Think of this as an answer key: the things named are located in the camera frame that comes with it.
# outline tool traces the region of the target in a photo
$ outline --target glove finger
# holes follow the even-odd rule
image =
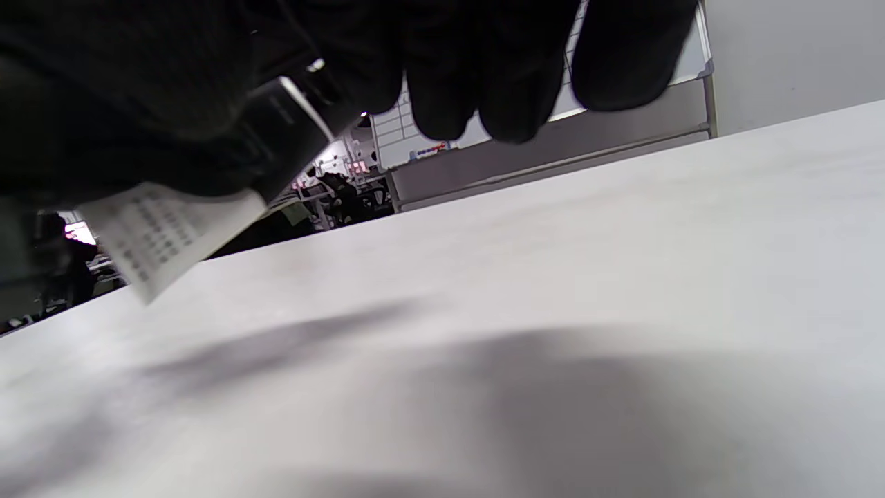
[[[469,0],[400,4],[405,77],[415,124],[434,140],[457,140],[476,111]]]
[[[299,0],[291,5],[345,95],[369,113],[392,107],[402,89],[403,67],[390,2]]]
[[[562,88],[579,0],[482,0],[480,117],[502,142],[522,143],[549,119]]]
[[[575,97],[593,111],[621,111],[660,97],[673,79],[697,0],[595,0],[572,63]]]

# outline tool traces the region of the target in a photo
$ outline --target sticker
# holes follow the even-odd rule
[[[135,292],[151,302],[266,209],[252,190],[202,198],[142,183],[78,211]]]

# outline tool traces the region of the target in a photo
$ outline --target whiteboard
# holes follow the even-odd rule
[[[570,73],[572,55],[578,41],[578,35],[581,32],[581,23],[583,22],[584,12],[587,9],[587,1],[581,1],[581,7],[572,26],[572,33],[566,46],[566,68],[562,90],[559,92],[550,121],[574,116],[585,110],[574,98]],[[698,7],[695,23],[682,49],[679,65],[676,67],[670,84],[675,85],[694,81],[703,78],[711,71],[712,55],[704,21],[704,12],[701,7]],[[438,153],[438,151],[466,148],[491,140],[491,137],[480,123],[479,115],[474,115],[467,122],[464,135],[458,140],[438,142],[424,137],[418,131],[412,118],[412,104],[409,98],[409,90],[405,84],[403,85],[403,92],[392,109],[384,114],[372,116],[372,133],[375,139],[375,148],[378,151],[379,167],[382,170],[430,157]]]

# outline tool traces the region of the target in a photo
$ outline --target desk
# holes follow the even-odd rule
[[[883,496],[883,129],[726,136],[10,334],[0,496]]]

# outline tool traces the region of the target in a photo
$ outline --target cubicle wall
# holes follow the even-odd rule
[[[705,119],[703,83],[685,82],[671,87],[662,98],[639,109],[622,113],[581,113],[553,121],[545,125],[530,144],[477,144],[467,149],[439,153],[407,167],[394,169],[391,174],[395,179],[397,195],[402,200],[402,209],[410,210],[704,140],[706,133],[698,129],[694,134],[582,161],[572,167],[524,175],[491,187],[469,188],[472,183],[490,177],[512,174],[552,161],[635,144],[656,136],[679,134],[703,123]]]

